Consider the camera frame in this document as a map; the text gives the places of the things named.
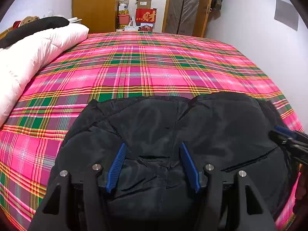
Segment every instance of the blue gripper pad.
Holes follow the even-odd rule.
[[[285,127],[275,126],[274,129],[283,133],[283,134],[285,134],[286,136],[289,136],[289,137],[292,137],[293,139],[296,139],[296,134],[293,131],[291,131],[291,130],[285,128]]]
[[[199,183],[199,173],[184,142],[182,142],[180,146],[180,155],[188,177],[189,184],[197,193],[201,188]]]
[[[122,169],[122,165],[124,163],[126,157],[127,146],[125,143],[122,143],[109,171],[108,171],[108,179],[106,185],[106,191],[108,193],[111,192],[112,189],[115,188],[116,183],[119,179],[119,175]]]

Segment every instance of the gray square on wall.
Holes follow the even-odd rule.
[[[275,20],[282,22],[283,24],[298,29],[298,12],[296,8],[287,2],[276,0]]]

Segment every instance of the black pillow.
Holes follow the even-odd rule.
[[[69,21],[63,17],[46,17],[28,24],[24,24],[19,28],[15,28],[8,32],[7,35],[0,40],[0,48],[6,48],[17,41],[33,35],[36,32],[50,28],[60,28],[69,25]]]

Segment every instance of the bed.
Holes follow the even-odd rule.
[[[90,100],[193,98],[220,91],[270,100],[290,129],[303,131],[273,81],[228,44],[152,32],[88,35],[39,70],[2,126],[1,209],[18,230],[27,230],[46,193],[60,144]],[[295,187],[276,220],[279,229],[293,218]]]

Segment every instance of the silver bolt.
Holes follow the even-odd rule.
[[[94,169],[94,170],[100,170],[101,169],[101,165],[100,164],[94,164],[93,166],[92,166],[92,169]]]
[[[244,170],[239,171],[238,174],[239,174],[241,177],[245,177],[245,176],[247,175],[247,173],[246,173]]]
[[[214,170],[214,165],[212,165],[212,164],[207,164],[207,165],[205,165],[205,168],[206,168],[206,170],[208,170],[208,171],[212,171],[212,170]]]
[[[62,176],[62,177],[67,176],[67,174],[68,174],[68,172],[67,172],[66,170],[62,170],[62,171],[60,172],[60,176]]]

